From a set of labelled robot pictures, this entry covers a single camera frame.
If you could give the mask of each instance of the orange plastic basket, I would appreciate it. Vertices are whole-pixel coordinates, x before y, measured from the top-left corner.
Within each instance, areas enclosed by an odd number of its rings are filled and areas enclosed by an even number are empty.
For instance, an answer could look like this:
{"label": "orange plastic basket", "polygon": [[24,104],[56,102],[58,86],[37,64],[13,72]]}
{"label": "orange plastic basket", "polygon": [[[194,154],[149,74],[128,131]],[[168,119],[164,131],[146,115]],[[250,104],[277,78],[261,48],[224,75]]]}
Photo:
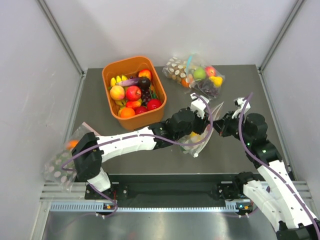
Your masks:
{"label": "orange plastic basket", "polygon": [[[162,102],[162,105],[154,110],[147,111],[132,117],[122,118],[118,116],[120,106],[110,97],[108,87],[110,87],[111,78],[125,75],[129,78],[132,75],[137,75],[139,71],[149,69],[152,73],[152,85],[155,88],[156,95]],[[154,65],[149,58],[145,56],[135,56],[124,60],[116,61],[107,65],[102,71],[102,78],[104,82],[105,93],[109,102],[111,114],[119,121],[122,127],[127,130],[135,130],[147,125],[161,121],[165,112],[165,105],[167,103],[167,95],[160,82],[158,74]]]}

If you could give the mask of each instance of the white plastic bracket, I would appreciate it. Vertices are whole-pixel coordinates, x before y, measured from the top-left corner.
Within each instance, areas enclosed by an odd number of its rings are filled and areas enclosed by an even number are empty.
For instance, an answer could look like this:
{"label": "white plastic bracket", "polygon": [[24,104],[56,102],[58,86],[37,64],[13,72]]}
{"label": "white plastic bracket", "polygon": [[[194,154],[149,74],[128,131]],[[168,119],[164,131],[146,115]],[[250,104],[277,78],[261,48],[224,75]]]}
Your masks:
{"label": "white plastic bracket", "polygon": [[274,231],[279,230],[283,214],[277,201],[265,190],[260,181],[252,180],[243,185],[243,193],[251,199],[266,216]]}
{"label": "white plastic bracket", "polygon": [[138,131],[133,131],[120,135],[98,136],[98,144],[119,139],[118,141],[99,147],[99,149],[104,152],[104,154],[102,155],[102,162],[104,163],[109,159],[123,154],[128,154],[141,150],[153,150],[156,146],[156,142],[154,140],[155,138],[151,136],[141,136],[141,134],[153,135],[154,132],[150,130],[148,127],[144,127]]}
{"label": "white plastic bracket", "polygon": [[89,179],[88,183],[92,184],[100,192],[111,188],[110,179],[102,167],[100,168],[99,174]]}
{"label": "white plastic bracket", "polygon": [[[269,163],[269,166],[279,175],[281,175],[282,178],[284,178],[286,184],[291,186],[291,188],[295,192],[294,194],[297,195],[304,203],[293,182],[288,176],[284,162],[279,160],[271,161]],[[288,229],[299,228],[300,223],[302,223],[304,226],[312,224],[307,213],[301,207],[294,194],[290,192],[286,184],[284,184],[277,176],[275,176],[264,166],[260,166],[257,170],[269,184],[270,189],[274,194],[274,198],[279,204],[279,207],[283,213],[283,221],[285,222]],[[317,217],[315,216],[315,214],[310,211],[307,206],[306,208],[311,213],[312,217],[316,219]]]}
{"label": "white plastic bracket", "polygon": [[[245,107],[245,103],[246,103],[245,97],[238,97],[237,99],[234,100],[234,104],[238,107],[238,109],[234,111],[232,115],[232,119],[235,119],[238,117],[242,109]],[[245,107],[244,114],[246,114],[246,112],[248,112],[250,108],[251,106],[250,106],[250,103],[248,102],[248,104]]]}
{"label": "white plastic bracket", "polygon": [[[199,118],[203,119],[205,117],[205,113],[206,113],[206,104],[199,99],[198,97],[195,96],[195,93],[190,94],[192,102],[190,105],[190,109],[191,111],[195,112],[198,115]],[[201,98],[203,98],[203,100],[205,100],[205,102],[208,104],[209,103],[209,99],[206,98],[205,96],[201,95]]]}

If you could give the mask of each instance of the clear plastic bag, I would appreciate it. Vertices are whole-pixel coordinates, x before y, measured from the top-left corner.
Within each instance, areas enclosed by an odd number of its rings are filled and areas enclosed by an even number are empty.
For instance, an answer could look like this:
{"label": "clear plastic bag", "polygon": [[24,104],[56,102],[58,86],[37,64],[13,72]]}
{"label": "clear plastic bag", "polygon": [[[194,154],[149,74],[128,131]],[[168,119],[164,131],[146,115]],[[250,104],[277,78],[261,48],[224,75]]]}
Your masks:
{"label": "clear plastic bag", "polygon": [[[54,155],[48,162],[44,164],[43,176],[46,181],[52,181],[61,187],[64,192],[70,192],[71,187],[77,177],[75,171],[61,170],[62,165],[72,157],[72,149],[77,145],[79,140],[87,133],[94,132],[96,136],[99,134],[94,131],[88,124],[83,122],[79,126],[70,139],[64,144],[63,149]],[[70,162],[66,169],[75,169],[75,164]]]}
{"label": "clear plastic bag", "polygon": [[[220,118],[223,105],[224,105],[224,103],[222,102],[219,105],[216,105],[215,107],[211,108],[211,114],[212,114],[211,116],[212,116],[213,121]],[[211,137],[212,133],[214,132],[214,129],[212,128],[211,133],[209,131],[210,131],[210,125],[208,124],[208,126],[206,127],[206,129],[204,130],[204,132],[201,135],[192,132],[190,135],[184,136],[181,139],[179,139],[178,142],[180,142],[180,143],[193,144],[193,143],[197,143],[197,142],[201,141],[202,139],[204,139],[207,134],[210,134],[209,137],[206,139],[206,141],[204,141],[203,143],[200,143],[195,146],[182,146],[183,153],[185,153],[185,154],[189,153],[194,158],[198,157],[200,152],[205,148],[208,141],[210,140],[210,137]]]}
{"label": "clear plastic bag", "polygon": [[198,89],[210,99],[216,98],[225,81],[213,66],[207,64],[198,54],[187,58],[172,57],[162,69],[163,74],[186,88]]}

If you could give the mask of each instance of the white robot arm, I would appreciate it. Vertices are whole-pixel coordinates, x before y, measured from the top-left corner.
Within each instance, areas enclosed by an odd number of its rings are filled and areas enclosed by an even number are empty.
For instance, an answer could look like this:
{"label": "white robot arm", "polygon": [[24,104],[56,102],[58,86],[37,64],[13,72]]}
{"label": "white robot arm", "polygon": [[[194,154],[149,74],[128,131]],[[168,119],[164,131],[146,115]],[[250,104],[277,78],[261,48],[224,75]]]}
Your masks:
{"label": "white robot arm", "polygon": [[[154,123],[141,130],[114,136],[94,136],[86,134],[73,149],[72,155],[77,155],[83,150],[99,145],[86,154],[74,160],[77,178],[81,182],[89,182],[98,191],[104,192],[112,187],[108,174],[101,168],[101,164],[113,157],[136,152],[140,150],[156,150],[172,145],[155,136],[176,141],[191,132],[202,134],[209,122],[209,116],[205,112],[206,105],[202,100],[191,96],[193,102],[190,107],[183,108],[165,121]],[[225,114],[222,119],[213,122],[213,128],[222,137],[234,136],[239,139],[239,114],[244,108],[245,98],[234,100],[238,109]],[[268,125],[265,118],[258,113],[248,114],[242,123],[243,137],[250,151],[266,163],[270,168],[280,174],[286,181],[284,184],[267,167],[255,162],[249,155],[261,176],[268,183],[271,193],[268,193],[259,180],[251,172],[239,173],[233,181],[238,195],[245,195],[251,199],[261,212],[267,217],[276,232],[278,240],[307,240],[318,239],[315,228],[307,212],[297,201],[301,201],[298,191],[294,187],[281,161],[281,156],[276,147],[267,140]],[[315,214],[306,208],[318,228],[319,221]]]}

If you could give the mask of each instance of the green apple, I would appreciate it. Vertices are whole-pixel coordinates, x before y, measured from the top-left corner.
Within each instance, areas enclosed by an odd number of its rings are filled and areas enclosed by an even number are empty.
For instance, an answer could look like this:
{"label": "green apple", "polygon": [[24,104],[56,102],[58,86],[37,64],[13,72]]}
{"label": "green apple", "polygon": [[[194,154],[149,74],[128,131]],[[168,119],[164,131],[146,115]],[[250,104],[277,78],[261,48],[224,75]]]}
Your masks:
{"label": "green apple", "polygon": [[193,78],[195,80],[205,79],[206,78],[206,71],[202,67],[198,67],[193,73]]}

